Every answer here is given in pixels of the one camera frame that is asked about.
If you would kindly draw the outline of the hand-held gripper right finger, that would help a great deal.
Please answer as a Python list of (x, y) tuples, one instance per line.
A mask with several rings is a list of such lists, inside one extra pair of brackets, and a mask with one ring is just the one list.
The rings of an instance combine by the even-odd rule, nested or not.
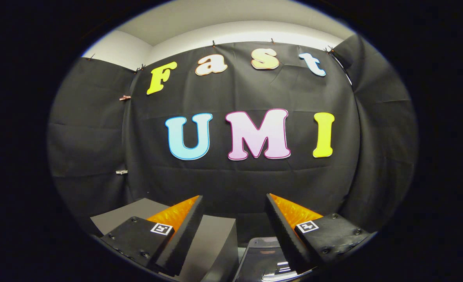
[(332, 267), (372, 238), (342, 215), (321, 215), (274, 194), (266, 195), (264, 209), (289, 266), (299, 274)]

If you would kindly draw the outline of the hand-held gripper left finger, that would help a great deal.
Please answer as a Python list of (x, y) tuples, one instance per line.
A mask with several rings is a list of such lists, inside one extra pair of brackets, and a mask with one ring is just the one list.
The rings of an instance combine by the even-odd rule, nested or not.
[(99, 239), (140, 267), (180, 275), (203, 218), (202, 202), (196, 195), (146, 219), (132, 216)]

